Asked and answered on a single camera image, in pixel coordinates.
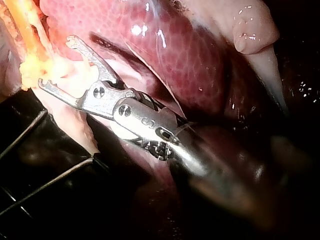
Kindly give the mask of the right arm instrument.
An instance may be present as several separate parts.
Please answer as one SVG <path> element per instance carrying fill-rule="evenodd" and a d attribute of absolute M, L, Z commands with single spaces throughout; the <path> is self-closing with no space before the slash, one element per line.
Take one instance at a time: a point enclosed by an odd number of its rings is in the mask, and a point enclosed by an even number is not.
<path fill-rule="evenodd" d="M 198 137 L 191 124 L 145 94 L 96 81 L 78 100 L 77 106 L 84 112 L 114 121 L 135 135 L 139 147 L 154 158 L 181 164 L 197 177 L 208 174 L 208 159 L 196 145 Z"/>

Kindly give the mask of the right arm instrument jaw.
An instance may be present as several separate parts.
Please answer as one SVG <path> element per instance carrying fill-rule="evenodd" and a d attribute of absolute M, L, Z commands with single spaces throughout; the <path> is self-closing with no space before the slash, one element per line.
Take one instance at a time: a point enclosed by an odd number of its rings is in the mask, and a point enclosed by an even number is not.
<path fill-rule="evenodd" d="M 72 50 L 78 51 L 81 55 L 86 57 L 91 63 L 97 66 L 99 72 L 99 81 L 117 83 L 117 73 L 98 53 L 96 53 L 88 44 L 86 44 L 78 36 L 67 36 L 65 45 Z"/>
<path fill-rule="evenodd" d="M 42 89 L 46 93 L 61 100 L 65 104 L 67 104 L 75 109 L 78 109 L 78 110 L 82 109 L 81 104 L 80 104 L 81 98 L 76 98 L 76 97 L 68 94 L 67 92 L 65 92 L 64 90 L 59 88 L 57 86 L 57 84 L 53 84 L 51 80 L 47 80 L 46 83 L 44 83 L 44 80 L 42 78 L 39 78 L 38 79 L 38 86 L 40 89 Z"/>

